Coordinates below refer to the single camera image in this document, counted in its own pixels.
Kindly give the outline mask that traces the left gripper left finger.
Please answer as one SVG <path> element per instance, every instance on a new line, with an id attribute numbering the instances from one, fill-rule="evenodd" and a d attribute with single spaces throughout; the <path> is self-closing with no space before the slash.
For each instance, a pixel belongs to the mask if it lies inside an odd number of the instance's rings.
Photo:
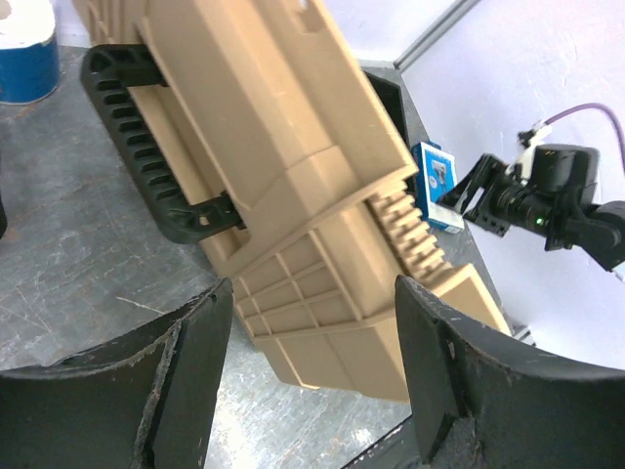
<path id="1" fill-rule="evenodd" d="M 222 279 L 103 344 L 2 371 L 2 467 L 203 467 L 232 317 Z"/>

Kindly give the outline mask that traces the tan plastic toolbox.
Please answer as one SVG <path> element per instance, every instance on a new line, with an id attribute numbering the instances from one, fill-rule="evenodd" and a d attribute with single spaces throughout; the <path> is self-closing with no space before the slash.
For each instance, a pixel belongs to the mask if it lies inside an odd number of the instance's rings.
<path id="1" fill-rule="evenodd" d="M 404 402 L 395 280 L 509 326 L 320 1 L 79 1 L 85 86 L 162 232 L 202 246 L 277 378 Z"/>

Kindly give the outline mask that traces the black toolbox tray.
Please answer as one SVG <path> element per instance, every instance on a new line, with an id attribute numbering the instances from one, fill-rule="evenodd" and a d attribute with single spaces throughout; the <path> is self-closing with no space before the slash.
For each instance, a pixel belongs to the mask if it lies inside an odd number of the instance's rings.
<path id="1" fill-rule="evenodd" d="M 378 77 L 369 71 L 365 71 L 364 74 L 372 85 L 409 152 L 412 152 L 400 87 L 392 81 Z"/>

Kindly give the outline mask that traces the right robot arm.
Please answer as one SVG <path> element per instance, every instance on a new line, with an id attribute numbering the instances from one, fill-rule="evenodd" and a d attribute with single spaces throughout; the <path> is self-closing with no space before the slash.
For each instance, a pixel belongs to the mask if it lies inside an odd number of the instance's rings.
<path id="1" fill-rule="evenodd" d="M 516 227 L 542 236 L 546 251 L 578 246 L 623 279 L 624 202 L 593 201 L 599 151 L 544 144 L 530 153 L 513 165 L 483 154 L 437 204 L 499 237 Z"/>

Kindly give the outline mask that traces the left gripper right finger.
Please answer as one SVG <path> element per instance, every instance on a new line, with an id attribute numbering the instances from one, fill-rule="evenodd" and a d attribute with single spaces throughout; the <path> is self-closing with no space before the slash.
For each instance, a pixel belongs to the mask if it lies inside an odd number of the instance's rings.
<path id="1" fill-rule="evenodd" d="M 624 373 L 527 345 L 410 277 L 396 325 L 423 461 L 435 468 L 620 468 Z"/>

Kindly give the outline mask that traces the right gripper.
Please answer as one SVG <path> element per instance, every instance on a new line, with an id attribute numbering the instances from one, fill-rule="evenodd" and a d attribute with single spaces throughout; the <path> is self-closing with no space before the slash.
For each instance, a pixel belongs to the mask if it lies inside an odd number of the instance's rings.
<path id="1" fill-rule="evenodd" d="M 547 237 L 555 200 L 521 184 L 508 184 L 506 169 L 498 157 L 483 154 L 437 204 L 493 235 L 503 237 L 517 227 Z"/>

